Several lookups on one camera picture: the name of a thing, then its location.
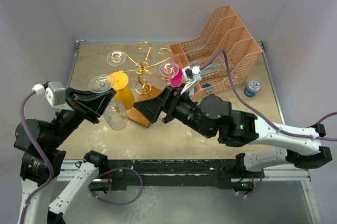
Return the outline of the yellow plastic wine glass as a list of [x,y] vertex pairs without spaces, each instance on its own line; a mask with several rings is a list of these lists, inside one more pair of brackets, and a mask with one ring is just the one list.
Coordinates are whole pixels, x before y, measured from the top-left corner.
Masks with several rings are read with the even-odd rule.
[[110,74],[114,80],[112,88],[116,91],[114,99],[121,102],[126,110],[130,110],[135,103],[134,95],[128,87],[129,78],[124,72],[114,72]]

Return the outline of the clear champagne flute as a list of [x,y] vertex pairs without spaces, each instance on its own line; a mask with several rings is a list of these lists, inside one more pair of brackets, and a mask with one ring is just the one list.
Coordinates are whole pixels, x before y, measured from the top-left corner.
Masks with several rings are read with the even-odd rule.
[[164,62],[160,65],[159,72],[167,84],[171,84],[172,79],[179,73],[180,68],[174,62]]

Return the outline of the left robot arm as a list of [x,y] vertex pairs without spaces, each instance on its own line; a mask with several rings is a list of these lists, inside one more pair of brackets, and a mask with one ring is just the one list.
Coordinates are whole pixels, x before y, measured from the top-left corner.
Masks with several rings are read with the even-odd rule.
[[[107,156],[90,151],[84,156],[77,175],[54,200],[51,194],[61,171],[66,152],[59,146],[87,120],[99,123],[116,94],[113,88],[102,93],[73,88],[52,87],[51,82],[36,84],[19,107],[20,124],[15,130],[14,148],[23,151],[20,177],[22,201],[18,223],[65,223],[71,204],[93,179],[108,173]],[[26,119],[24,108],[34,95],[44,95],[59,109],[50,121]]]

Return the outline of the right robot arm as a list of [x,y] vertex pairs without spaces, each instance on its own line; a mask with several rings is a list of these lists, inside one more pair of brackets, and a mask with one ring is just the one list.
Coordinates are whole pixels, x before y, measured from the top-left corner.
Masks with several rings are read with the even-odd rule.
[[215,94],[197,102],[182,87],[167,86],[158,96],[135,102],[133,107],[152,124],[160,113],[165,113],[163,123],[176,119],[205,138],[217,137],[219,143],[228,147],[270,146],[261,152],[238,154],[234,171],[239,177],[283,164],[317,169],[332,161],[330,148],[319,140],[324,134],[322,125],[270,125],[253,113],[232,109],[231,102]]

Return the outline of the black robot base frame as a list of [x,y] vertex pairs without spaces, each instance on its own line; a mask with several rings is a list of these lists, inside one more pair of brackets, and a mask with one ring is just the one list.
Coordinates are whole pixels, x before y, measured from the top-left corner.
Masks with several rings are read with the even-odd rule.
[[243,155],[235,159],[108,159],[90,151],[85,160],[92,162],[99,175],[107,179],[111,190],[128,186],[216,187],[252,191],[253,183],[264,178],[264,172],[251,172],[243,164]]

